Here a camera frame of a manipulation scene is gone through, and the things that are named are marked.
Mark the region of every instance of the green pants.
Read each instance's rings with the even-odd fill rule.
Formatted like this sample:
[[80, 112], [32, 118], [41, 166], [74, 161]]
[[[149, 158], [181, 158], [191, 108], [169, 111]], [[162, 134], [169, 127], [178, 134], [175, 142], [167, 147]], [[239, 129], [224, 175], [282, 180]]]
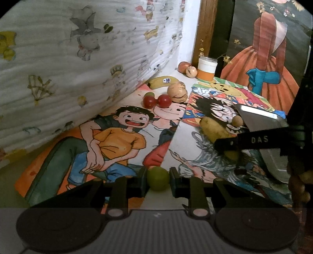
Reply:
[[[44, 160], [25, 199], [33, 206], [54, 197], [77, 154], [88, 152], [86, 141], [75, 137], [60, 140]], [[92, 175], [106, 180], [104, 172]]]

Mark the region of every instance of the banana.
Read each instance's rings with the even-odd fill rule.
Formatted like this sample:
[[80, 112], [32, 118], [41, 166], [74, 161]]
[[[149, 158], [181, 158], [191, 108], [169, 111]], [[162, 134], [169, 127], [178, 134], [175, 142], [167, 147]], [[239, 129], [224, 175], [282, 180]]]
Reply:
[[[200, 126], [204, 134], [208, 137], [212, 144], [217, 139], [231, 138], [231, 134], [225, 130], [218, 122], [210, 117], [204, 117], [200, 120]], [[237, 162], [239, 159], [239, 151], [224, 151], [224, 155], [232, 161]]]
[[177, 78], [174, 78], [172, 76], [163, 76], [163, 77], [150, 79], [147, 81], [147, 84], [148, 84], [148, 87], [150, 87], [150, 89], [157, 89], [160, 87], [169, 86], [177, 82], [179, 82]]

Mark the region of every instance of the jar lid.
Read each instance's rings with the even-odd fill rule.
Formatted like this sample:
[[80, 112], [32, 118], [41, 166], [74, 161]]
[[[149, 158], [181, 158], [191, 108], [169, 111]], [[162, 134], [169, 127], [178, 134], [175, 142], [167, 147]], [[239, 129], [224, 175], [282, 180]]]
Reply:
[[211, 63], [217, 63], [217, 59], [211, 58], [211, 57], [201, 56], [200, 59], [202, 59], [202, 60], [204, 60], [204, 61], [211, 62]]

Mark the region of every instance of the blue shorts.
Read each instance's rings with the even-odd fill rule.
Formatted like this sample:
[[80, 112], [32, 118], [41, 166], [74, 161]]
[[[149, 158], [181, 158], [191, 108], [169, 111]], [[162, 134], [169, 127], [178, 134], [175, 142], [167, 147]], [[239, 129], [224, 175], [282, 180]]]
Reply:
[[[75, 186], [79, 186], [86, 182], [87, 174], [81, 172], [83, 168], [87, 165], [87, 152], [76, 155], [74, 163], [72, 165], [71, 172], [67, 178], [67, 181], [70, 184]], [[115, 182], [115, 180], [119, 177], [131, 175], [136, 176], [136, 172], [132, 170], [130, 167], [124, 166], [119, 163], [114, 163], [110, 167], [108, 167], [105, 171], [100, 171], [93, 173], [92, 175], [99, 177], [106, 182]]]

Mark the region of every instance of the gray ribbed panel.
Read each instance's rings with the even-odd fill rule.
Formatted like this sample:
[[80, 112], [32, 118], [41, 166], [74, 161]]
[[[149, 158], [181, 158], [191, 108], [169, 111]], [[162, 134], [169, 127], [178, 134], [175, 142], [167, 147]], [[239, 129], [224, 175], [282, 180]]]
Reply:
[[[184, 211], [133, 211], [111, 221], [89, 246], [73, 254], [247, 254], [223, 242], [206, 221]], [[276, 254], [292, 254], [289, 249]]]

